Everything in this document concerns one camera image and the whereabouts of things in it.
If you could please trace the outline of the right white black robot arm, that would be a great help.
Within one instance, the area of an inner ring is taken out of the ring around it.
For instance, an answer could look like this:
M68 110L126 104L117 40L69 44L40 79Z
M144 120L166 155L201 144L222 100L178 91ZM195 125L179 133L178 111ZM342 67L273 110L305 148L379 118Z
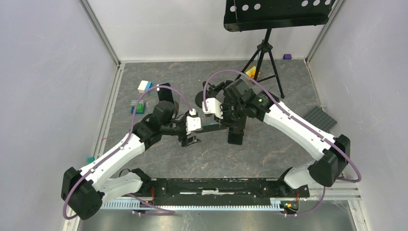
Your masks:
M283 174L278 191L291 196L303 185L316 182L331 187L350 159L351 141L345 135L335 137L289 110L271 93L255 94L241 79L224 88L224 101L208 97L203 101L205 114L214 114L222 124L233 126L241 119L256 118L277 128L301 145L313 158L310 163L292 167Z

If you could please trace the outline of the blue-edged black smartphone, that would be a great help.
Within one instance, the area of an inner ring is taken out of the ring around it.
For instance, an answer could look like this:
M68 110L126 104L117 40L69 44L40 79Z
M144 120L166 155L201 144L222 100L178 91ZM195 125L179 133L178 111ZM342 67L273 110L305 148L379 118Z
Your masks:
M158 99L160 102L167 101L167 102L174 104L172 90L167 89L167 88L157 88L156 91L157 91Z

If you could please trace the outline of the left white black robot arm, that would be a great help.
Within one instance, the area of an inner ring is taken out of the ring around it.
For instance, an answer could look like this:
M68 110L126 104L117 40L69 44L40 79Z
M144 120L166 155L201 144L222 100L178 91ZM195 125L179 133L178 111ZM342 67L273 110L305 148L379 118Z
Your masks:
M183 147L197 139L190 133L201 129L201 119L196 109L190 109L180 119L173 118L175 105L159 102L153 112L133 125L130 132L112 149L92 163L76 170L67 169L63 175L61 198L64 201L63 217L89 219L101 206L128 193L146 196L151 183L131 171L113 179L111 176L124 164L158 143L162 136L177 136Z

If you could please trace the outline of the black round-base phone stand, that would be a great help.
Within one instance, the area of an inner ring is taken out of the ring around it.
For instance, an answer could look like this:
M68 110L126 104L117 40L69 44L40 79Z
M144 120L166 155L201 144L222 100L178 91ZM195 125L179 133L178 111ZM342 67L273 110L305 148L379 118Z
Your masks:
M209 84L206 90L206 98L215 98L220 91L223 90L225 82L221 82L218 85ZM199 108L203 107L203 90L198 92L195 96L195 103Z

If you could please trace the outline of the black square-base phone holder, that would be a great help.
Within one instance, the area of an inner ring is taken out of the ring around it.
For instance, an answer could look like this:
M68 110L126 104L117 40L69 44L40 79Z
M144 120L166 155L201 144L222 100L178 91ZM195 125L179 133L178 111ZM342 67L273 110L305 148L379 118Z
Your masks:
M245 127L230 127L228 132L228 144L242 145Z

